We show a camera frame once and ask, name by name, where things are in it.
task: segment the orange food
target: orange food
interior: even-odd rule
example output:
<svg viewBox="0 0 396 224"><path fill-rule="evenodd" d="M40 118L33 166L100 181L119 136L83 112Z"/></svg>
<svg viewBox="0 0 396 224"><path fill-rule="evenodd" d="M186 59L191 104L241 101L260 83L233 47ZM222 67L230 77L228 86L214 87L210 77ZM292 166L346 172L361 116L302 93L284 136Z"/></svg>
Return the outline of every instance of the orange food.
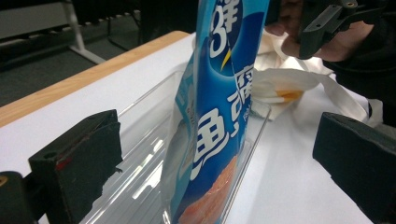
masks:
<svg viewBox="0 0 396 224"><path fill-rule="evenodd" d="M186 208L178 220L180 224L215 223L227 200L233 174L236 168L236 156L224 168L212 188L198 201Z"/></svg>

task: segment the hand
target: hand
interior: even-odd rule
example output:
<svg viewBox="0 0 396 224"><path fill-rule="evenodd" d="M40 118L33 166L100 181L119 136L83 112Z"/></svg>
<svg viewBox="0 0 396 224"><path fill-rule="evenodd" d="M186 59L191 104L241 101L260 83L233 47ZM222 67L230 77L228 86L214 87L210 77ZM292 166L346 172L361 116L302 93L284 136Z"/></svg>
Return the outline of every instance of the hand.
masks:
<svg viewBox="0 0 396 224"><path fill-rule="evenodd" d="M279 22L265 27L272 34L281 36L288 34L282 44L282 51L293 57L299 56L300 44L297 42L303 12L303 0L282 0ZM373 30L373 25L358 21L350 24L348 30L339 32L329 43L314 54L328 62L341 62L349 58L356 48Z"/></svg>

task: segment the clear plastic container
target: clear plastic container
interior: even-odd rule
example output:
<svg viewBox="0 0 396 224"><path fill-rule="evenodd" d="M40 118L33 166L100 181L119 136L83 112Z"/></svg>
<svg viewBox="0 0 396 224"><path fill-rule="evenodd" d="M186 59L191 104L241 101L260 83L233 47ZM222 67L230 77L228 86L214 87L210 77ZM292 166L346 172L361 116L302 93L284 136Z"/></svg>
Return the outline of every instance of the clear plastic container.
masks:
<svg viewBox="0 0 396 224"><path fill-rule="evenodd" d="M104 185L103 195L80 223L163 223L160 177L170 118L183 71L176 71L159 85L119 111L123 162ZM225 222L267 118L250 115L244 149L233 189L221 215Z"/></svg>

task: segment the blue snack bag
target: blue snack bag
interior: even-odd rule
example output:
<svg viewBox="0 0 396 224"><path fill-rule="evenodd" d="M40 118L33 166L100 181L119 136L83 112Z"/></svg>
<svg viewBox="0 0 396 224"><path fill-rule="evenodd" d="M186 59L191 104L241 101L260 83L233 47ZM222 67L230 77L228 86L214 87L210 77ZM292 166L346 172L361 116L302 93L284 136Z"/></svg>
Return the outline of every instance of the blue snack bag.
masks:
<svg viewBox="0 0 396 224"><path fill-rule="evenodd" d="M201 0L161 178L165 223L220 223L245 141L269 0Z"/></svg>

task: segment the white table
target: white table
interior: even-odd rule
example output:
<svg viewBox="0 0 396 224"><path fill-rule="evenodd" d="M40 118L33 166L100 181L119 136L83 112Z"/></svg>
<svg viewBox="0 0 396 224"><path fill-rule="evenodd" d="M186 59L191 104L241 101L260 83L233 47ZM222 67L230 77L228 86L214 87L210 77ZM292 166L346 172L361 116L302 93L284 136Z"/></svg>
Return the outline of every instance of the white table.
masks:
<svg viewBox="0 0 396 224"><path fill-rule="evenodd" d="M189 35L121 70L109 71L110 75L1 127L0 170L30 173L31 155L89 115L122 110L138 99L189 59L192 40ZM227 223L371 223L312 159L323 111L337 112L319 86L267 123ZM6 113L0 109L0 116Z"/></svg>

